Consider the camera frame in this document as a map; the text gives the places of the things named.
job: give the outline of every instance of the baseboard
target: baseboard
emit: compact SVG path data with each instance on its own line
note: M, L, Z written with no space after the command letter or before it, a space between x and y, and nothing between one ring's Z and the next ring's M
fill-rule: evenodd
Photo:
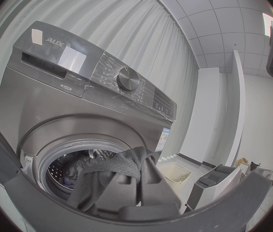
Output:
M194 164L196 164L196 165L201 166L201 164L202 164L201 162L199 162L199 161L197 161L197 160L194 160L194 159L192 159L192 158L190 158L190 157L187 157L187 156L185 156L185 155L183 155L183 154L181 154L181 153L178 153L177 155L180 156L181 158L184 158L185 160L191 161L192 163L194 163Z
M210 164L210 163L208 163L208 162L206 162L206 161L203 161L202 164L203 164L203 165L206 165L206 166L208 166L208 167L210 167L210 168L216 168L215 165Z

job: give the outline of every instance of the ceiling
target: ceiling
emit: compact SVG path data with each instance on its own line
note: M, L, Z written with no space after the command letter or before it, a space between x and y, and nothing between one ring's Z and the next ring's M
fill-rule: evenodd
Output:
M273 17L267 0L161 0L183 29L200 68L231 72L232 51L239 51L244 74L266 72L269 37L262 13Z

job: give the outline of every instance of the aux logo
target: aux logo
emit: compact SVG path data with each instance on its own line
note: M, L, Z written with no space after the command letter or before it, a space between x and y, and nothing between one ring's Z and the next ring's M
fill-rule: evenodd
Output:
M64 44L64 43L61 43L60 41L53 40L52 38L49 38L46 41L49 41L49 42L51 42L51 43L53 43L55 45L59 45L60 47L62 47L62 45Z

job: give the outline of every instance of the white cabinet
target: white cabinet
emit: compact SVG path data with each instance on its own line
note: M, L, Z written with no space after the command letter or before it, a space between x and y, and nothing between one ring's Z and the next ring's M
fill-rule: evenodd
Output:
M242 173L244 173L245 175L247 175L250 172L250 165L249 164L241 163L240 168L242 170ZM270 180L273 180L273 170L257 167L255 169L255 171L257 173L261 174L262 176L264 176Z

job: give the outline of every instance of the yellow cloth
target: yellow cloth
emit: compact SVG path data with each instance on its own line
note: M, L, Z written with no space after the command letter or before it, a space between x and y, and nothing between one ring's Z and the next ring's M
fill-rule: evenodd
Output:
M236 161L236 165L239 166L241 163L248 163L248 161L245 158L241 158Z

